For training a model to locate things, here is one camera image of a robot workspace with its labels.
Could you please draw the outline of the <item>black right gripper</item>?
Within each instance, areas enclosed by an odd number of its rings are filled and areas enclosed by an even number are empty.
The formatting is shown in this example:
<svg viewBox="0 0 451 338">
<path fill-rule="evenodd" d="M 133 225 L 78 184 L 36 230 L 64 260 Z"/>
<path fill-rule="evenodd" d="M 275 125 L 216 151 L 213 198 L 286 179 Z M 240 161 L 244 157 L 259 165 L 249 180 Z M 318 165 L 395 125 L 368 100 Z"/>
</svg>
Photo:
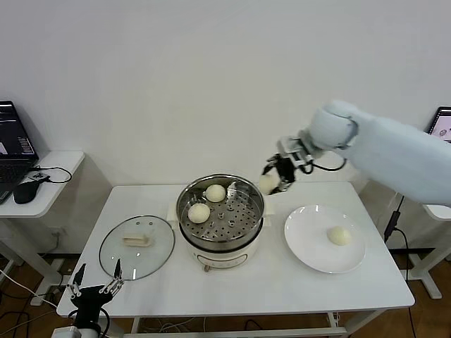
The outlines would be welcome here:
<svg viewBox="0 0 451 338">
<path fill-rule="evenodd" d="M 280 182 L 271 190 L 271 194 L 286 192 L 295 181 L 296 167 L 289 158 L 279 156 L 272 156 L 266 162 L 262 175 L 266 175 L 276 168 L 280 179 Z"/>
</svg>

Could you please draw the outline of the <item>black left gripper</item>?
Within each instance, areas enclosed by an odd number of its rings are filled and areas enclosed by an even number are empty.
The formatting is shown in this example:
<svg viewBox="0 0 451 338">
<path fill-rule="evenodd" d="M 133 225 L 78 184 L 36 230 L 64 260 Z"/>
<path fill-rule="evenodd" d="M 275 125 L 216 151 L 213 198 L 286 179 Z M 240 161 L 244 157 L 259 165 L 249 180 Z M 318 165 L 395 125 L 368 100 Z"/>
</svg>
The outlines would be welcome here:
<svg viewBox="0 0 451 338">
<path fill-rule="evenodd" d="M 105 286 L 85 287 L 81 289 L 86 264 L 83 263 L 69 284 L 72 304 L 77 308 L 74 324 L 76 326 L 93 326 L 98 323 L 99 314 L 104 304 L 110 302 L 112 294 L 117 294 L 123 286 L 121 259 L 116 262 L 113 279 Z"/>
</svg>

